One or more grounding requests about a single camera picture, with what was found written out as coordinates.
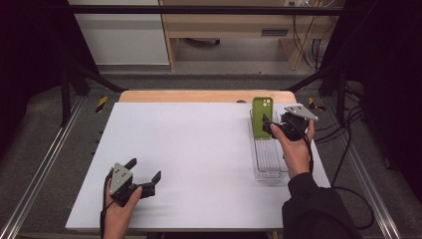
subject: person's arm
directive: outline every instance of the person's arm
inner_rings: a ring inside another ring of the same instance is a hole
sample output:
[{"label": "person's arm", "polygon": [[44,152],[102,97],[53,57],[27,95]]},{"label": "person's arm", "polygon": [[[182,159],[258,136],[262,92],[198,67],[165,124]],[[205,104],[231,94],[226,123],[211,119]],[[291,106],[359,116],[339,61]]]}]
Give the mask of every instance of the person's arm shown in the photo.
[{"label": "person's arm", "polygon": [[[315,183],[306,143],[290,141],[274,125],[271,129],[282,145],[291,179],[292,198],[283,205],[283,238],[361,238],[338,194]],[[314,135],[314,122],[310,120],[307,132],[310,141]]]},{"label": "person's arm", "polygon": [[[106,192],[109,192],[111,180],[107,183]],[[105,236],[104,239],[122,239],[124,238],[130,217],[136,203],[139,201],[142,189],[137,188],[130,196],[124,207],[113,202],[113,199],[106,194],[106,215],[105,215]]]}]

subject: metal frame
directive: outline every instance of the metal frame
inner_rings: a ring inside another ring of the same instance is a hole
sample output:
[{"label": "metal frame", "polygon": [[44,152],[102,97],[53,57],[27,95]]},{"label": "metal frame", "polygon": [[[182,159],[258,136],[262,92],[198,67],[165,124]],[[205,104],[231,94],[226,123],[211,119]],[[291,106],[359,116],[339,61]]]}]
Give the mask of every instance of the metal frame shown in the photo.
[{"label": "metal frame", "polygon": [[[69,53],[64,51],[60,38],[57,37],[54,31],[49,27],[48,22],[43,17],[45,11],[65,11],[74,14],[230,14],[230,15],[311,15],[311,16],[346,16],[365,13],[365,17],[362,17],[362,22],[358,24],[358,27],[353,33],[359,30],[359,27],[365,21],[369,15],[377,0],[373,4],[371,9],[345,9],[342,7],[335,8],[318,8],[318,7],[238,7],[238,6],[119,6],[119,5],[40,5],[40,6],[29,6],[28,10],[32,11],[32,17],[35,20],[35,24],[38,29],[41,29],[41,34],[46,34],[52,41],[52,49],[56,53],[57,60],[63,66],[63,73],[61,75],[62,81],[62,100],[63,100],[63,121],[62,127],[58,132],[58,135],[53,142],[51,148],[46,154],[42,164],[40,165],[36,175],[34,176],[31,184],[29,185],[25,195],[20,201],[19,205],[15,209],[13,215],[7,222],[6,226],[3,227],[0,237],[1,238],[15,238],[18,234],[22,223],[28,214],[29,210],[38,192],[40,191],[42,184],[52,167],[57,154],[59,153],[61,146],[63,145],[66,136],[68,135],[75,119],[78,115],[83,100],[79,100],[76,103],[75,110],[71,113],[70,109],[70,97],[69,97],[69,83],[76,88],[78,95],[87,95],[89,92],[88,85],[81,81],[76,80],[78,77],[76,74],[80,74],[84,77],[91,78],[107,88],[115,91],[122,92],[122,89],[114,84],[108,82],[96,73],[84,68],[73,59],[71,59]],[[350,42],[353,42],[354,34],[344,42],[342,48],[337,54],[340,61],[333,61],[332,64],[324,66],[315,74],[307,77],[303,81],[294,86],[291,86],[287,91],[296,92],[302,87],[310,84],[311,82],[321,79],[325,79],[327,84],[323,84],[319,92],[324,95],[330,95],[335,85],[339,92],[337,96],[337,118],[343,112],[344,101],[344,82],[345,78],[341,73],[342,64],[344,64],[344,56],[350,50],[347,46]],[[369,202],[374,207],[375,216],[378,220],[378,224],[386,238],[400,238],[397,228],[392,221],[388,210],[386,209],[379,193],[377,192],[372,180],[365,171],[357,152],[354,147],[351,147],[350,155],[352,158],[352,165],[358,180],[363,187],[363,190],[368,197]]]}]

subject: person's left hand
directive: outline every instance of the person's left hand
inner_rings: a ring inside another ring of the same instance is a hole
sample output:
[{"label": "person's left hand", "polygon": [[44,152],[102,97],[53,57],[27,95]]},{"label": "person's left hand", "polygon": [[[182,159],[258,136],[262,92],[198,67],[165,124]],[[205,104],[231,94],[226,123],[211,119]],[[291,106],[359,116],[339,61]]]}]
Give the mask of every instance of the person's left hand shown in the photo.
[{"label": "person's left hand", "polygon": [[108,206],[105,215],[105,239],[122,239],[124,238],[127,227],[129,226],[130,217],[136,203],[139,201],[141,188],[137,188],[130,196],[124,207],[120,207],[117,203],[113,203],[113,199],[109,195],[109,186],[111,180],[106,185],[105,205]]}]

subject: black cable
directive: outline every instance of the black cable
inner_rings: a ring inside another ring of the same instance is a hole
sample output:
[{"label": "black cable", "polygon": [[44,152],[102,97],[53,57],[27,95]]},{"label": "black cable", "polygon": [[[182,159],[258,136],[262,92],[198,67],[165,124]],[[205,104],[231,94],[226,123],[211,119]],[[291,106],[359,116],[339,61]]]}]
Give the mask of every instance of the black cable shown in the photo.
[{"label": "black cable", "polygon": [[321,63],[322,62],[322,60],[323,60],[323,56],[320,56],[319,55],[319,49],[320,49],[320,45],[321,45],[321,39],[313,39],[313,43],[311,44],[311,50],[312,50],[312,55],[313,55],[313,60],[314,60],[314,62],[315,62],[315,68],[316,68],[316,70],[318,70],[319,69],[319,66],[318,66],[318,64],[319,63]]},{"label": "black cable", "polygon": [[370,213],[370,220],[369,220],[369,223],[367,224],[367,225],[364,225],[364,226],[354,226],[355,228],[357,228],[358,230],[364,230],[364,229],[368,229],[369,227],[371,227],[372,226],[372,224],[374,223],[374,221],[375,221],[375,213],[374,213],[374,211],[373,211],[373,208],[370,206],[370,204],[369,204],[369,202],[368,202],[368,200],[366,200],[366,198],[364,198],[362,195],[360,195],[359,193],[357,193],[357,192],[355,192],[355,191],[353,191],[353,190],[351,190],[351,189],[349,189],[349,188],[346,188],[346,187],[340,187],[340,186],[334,186],[333,187],[333,189],[340,189],[340,190],[344,190],[344,191],[348,191],[348,192],[351,192],[351,193],[353,193],[354,195],[356,195],[357,197],[359,197],[360,199],[362,199],[362,201],[366,204],[366,206],[368,207],[368,209],[369,209],[369,213]]},{"label": "black cable", "polygon": [[[353,115],[351,115],[350,116],[350,119],[347,119],[347,121],[345,122],[345,124],[348,124],[348,123],[353,123],[354,121],[356,121],[357,119],[359,119],[359,118],[361,118],[361,116],[359,116],[359,117],[357,117],[357,118],[354,118],[356,115],[358,115],[358,114],[361,114],[362,113],[362,111],[359,111],[359,112],[357,112],[357,113],[354,113]],[[324,139],[326,139],[326,138],[329,138],[330,136],[332,136],[332,135],[334,135],[337,131],[339,131],[340,129],[342,129],[343,127],[342,126],[340,126],[340,127],[338,127],[337,129],[335,129],[334,131],[332,131],[332,132],[330,132],[328,135],[326,135],[326,136],[323,136],[323,137],[321,137],[321,138],[318,138],[318,139],[316,139],[316,143],[320,143],[321,141],[323,141]]]},{"label": "black cable", "polygon": [[[352,110],[350,110],[350,112],[348,112],[348,116],[347,116],[348,119],[350,119],[350,114],[355,109],[357,109],[357,107],[353,108]],[[338,163],[337,169],[335,170],[335,174],[334,174],[334,178],[332,179],[331,186],[334,186],[335,181],[337,180],[338,173],[340,172],[340,169],[342,167],[342,164],[344,163],[345,155],[347,154],[348,148],[350,147],[350,143],[351,143],[351,128],[350,128],[350,123],[345,123],[345,124],[347,124],[348,140],[347,140],[347,144],[345,146],[344,152],[343,152],[343,154],[341,156],[340,162]]]},{"label": "black cable", "polygon": [[109,171],[108,175],[105,177],[105,185],[103,188],[103,210],[100,213],[100,236],[103,239],[105,237],[105,230],[106,230],[106,210],[114,203],[110,203],[108,206],[106,206],[106,194],[108,193],[106,191],[106,186],[108,184],[108,181],[111,179],[112,176],[112,169]]},{"label": "black cable", "polygon": [[305,56],[304,46],[301,43],[301,39],[299,38],[299,34],[296,29],[296,15],[292,15],[292,19],[293,19],[293,42],[295,43],[295,46],[298,49],[299,53],[304,57]]},{"label": "black cable", "polygon": [[336,179],[337,179],[337,177],[338,177],[339,171],[340,171],[340,169],[341,169],[341,167],[342,167],[342,164],[344,163],[344,160],[345,160],[345,155],[347,154],[347,152],[348,152],[348,148],[350,147],[350,143],[351,143],[351,122],[352,122],[352,118],[353,118],[355,115],[360,114],[360,113],[362,112],[362,110],[358,111],[357,113],[354,113],[353,115],[352,115],[351,113],[352,113],[354,110],[358,109],[358,108],[360,108],[360,106],[354,107],[353,109],[351,109],[351,110],[348,112],[348,115],[347,115],[347,121],[344,123],[345,125],[347,125],[347,132],[348,132],[347,145],[346,145],[346,147],[345,147],[345,149],[344,149],[343,155],[341,156],[340,162],[339,162],[339,164],[338,164],[338,166],[337,166],[337,169],[336,169],[336,171],[335,171],[334,178],[332,179],[332,182],[331,182],[331,187],[332,187],[333,189],[340,189],[340,190],[345,190],[345,191],[351,192],[351,193],[353,193],[354,195],[356,195],[357,197],[359,197],[360,199],[362,199],[362,200],[363,200],[363,202],[366,204],[366,206],[367,206],[367,207],[368,207],[368,209],[369,209],[370,215],[371,215],[371,218],[370,218],[370,220],[369,220],[369,223],[368,223],[367,225],[364,225],[364,226],[355,226],[355,227],[356,227],[356,229],[358,229],[358,230],[363,230],[363,229],[367,229],[367,228],[371,227],[371,226],[372,226],[372,224],[373,224],[373,222],[374,222],[374,220],[375,220],[375,214],[374,214],[373,208],[371,207],[371,205],[369,204],[369,202],[366,200],[366,198],[364,198],[362,195],[360,195],[360,194],[359,194],[359,193],[357,193],[356,191],[353,191],[353,190],[351,190],[351,189],[349,189],[349,188],[346,188],[346,187],[334,186],[335,181],[336,181]]},{"label": "black cable", "polygon": [[342,135],[346,132],[346,129],[345,129],[345,128],[343,128],[343,127],[340,127],[340,128],[342,128],[342,129],[343,129],[343,131],[342,131],[341,133],[336,134],[335,136],[333,136],[333,137],[331,137],[331,138],[329,138],[329,139],[327,139],[327,140],[319,140],[319,141],[316,141],[316,144],[323,144],[323,143],[326,143],[326,142],[332,141],[332,140],[334,140],[334,139],[338,138],[339,136],[342,136]]},{"label": "black cable", "polygon": [[338,123],[338,122],[334,122],[334,123],[332,123],[330,126],[323,127],[323,128],[318,128],[318,129],[316,129],[316,131],[323,131],[323,130],[327,130],[327,129],[331,128],[332,126],[336,125],[336,124],[339,124],[339,123]]}]

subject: black sleeve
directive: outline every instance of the black sleeve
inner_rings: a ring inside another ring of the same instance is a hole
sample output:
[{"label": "black sleeve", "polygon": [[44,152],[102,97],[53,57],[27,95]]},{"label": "black sleeve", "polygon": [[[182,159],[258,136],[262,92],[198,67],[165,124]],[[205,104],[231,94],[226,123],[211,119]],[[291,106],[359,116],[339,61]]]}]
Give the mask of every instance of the black sleeve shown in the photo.
[{"label": "black sleeve", "polygon": [[289,191],[292,198],[283,205],[283,238],[362,238],[335,190],[318,187],[310,173],[295,176]]}]

